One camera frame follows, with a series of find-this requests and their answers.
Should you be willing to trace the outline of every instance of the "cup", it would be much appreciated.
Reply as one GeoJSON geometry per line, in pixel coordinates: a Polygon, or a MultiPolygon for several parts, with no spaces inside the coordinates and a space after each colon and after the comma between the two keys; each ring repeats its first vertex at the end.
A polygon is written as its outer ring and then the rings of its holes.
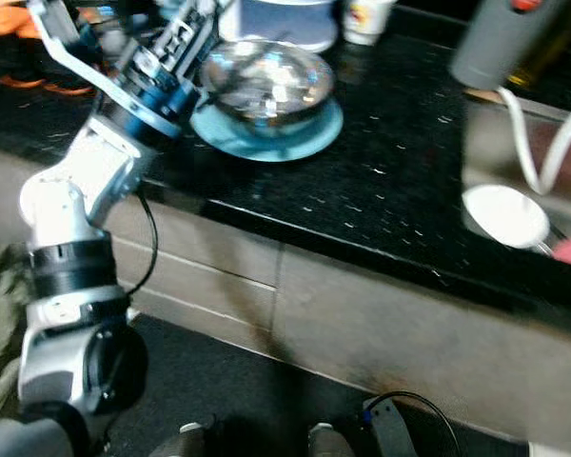
{"type": "Polygon", "coordinates": [[[356,45],[374,45],[384,32],[391,7],[397,0],[350,0],[345,7],[345,40],[356,45]]]}

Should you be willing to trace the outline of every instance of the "cloth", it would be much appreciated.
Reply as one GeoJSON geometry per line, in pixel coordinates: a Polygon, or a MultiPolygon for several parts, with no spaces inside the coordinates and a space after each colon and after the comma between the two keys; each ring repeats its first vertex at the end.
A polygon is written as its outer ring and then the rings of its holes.
{"type": "Polygon", "coordinates": [[[17,374],[19,371],[20,360],[11,360],[2,370],[0,375],[0,413],[3,411],[4,405],[9,399],[17,386],[17,374]]]}
{"type": "Polygon", "coordinates": [[[31,300],[29,269],[20,245],[0,247],[0,356],[9,350],[25,305],[31,300]]]}

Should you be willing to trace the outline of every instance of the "metal bowl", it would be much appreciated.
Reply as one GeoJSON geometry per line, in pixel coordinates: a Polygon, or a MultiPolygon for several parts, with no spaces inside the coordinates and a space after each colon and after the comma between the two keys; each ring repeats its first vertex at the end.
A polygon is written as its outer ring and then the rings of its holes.
{"type": "Polygon", "coordinates": [[[201,82],[217,107],[254,128],[308,119],[327,100],[334,78],[319,56],[287,43],[224,43],[201,68],[201,82]]]}

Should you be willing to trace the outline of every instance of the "dark floor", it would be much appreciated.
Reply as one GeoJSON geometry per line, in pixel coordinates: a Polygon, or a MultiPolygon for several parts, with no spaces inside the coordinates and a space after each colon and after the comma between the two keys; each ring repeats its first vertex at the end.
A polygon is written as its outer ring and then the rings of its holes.
{"type": "MultiPolygon", "coordinates": [[[[221,421],[216,455],[303,457],[307,430],[319,421],[341,431],[358,457],[378,457],[358,413],[366,392],[235,348],[199,333],[140,317],[150,357],[147,391],[111,435],[110,455],[146,457],[180,425],[221,421]]],[[[431,414],[400,407],[419,457],[454,455],[431,414]]],[[[466,456],[526,457],[513,445],[457,427],[466,456]]]]}

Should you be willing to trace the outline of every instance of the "sink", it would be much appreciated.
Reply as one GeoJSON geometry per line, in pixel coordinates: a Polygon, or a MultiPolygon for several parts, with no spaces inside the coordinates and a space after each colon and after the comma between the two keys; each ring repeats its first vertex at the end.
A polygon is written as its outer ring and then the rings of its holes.
{"type": "MultiPolygon", "coordinates": [[[[547,213],[552,225],[571,238],[571,149],[552,192],[536,194],[524,181],[507,107],[493,92],[471,90],[468,95],[463,143],[465,187],[504,184],[517,189],[533,198],[547,213]]],[[[568,112],[529,100],[521,100],[521,105],[535,163],[540,164],[568,112]]]]}

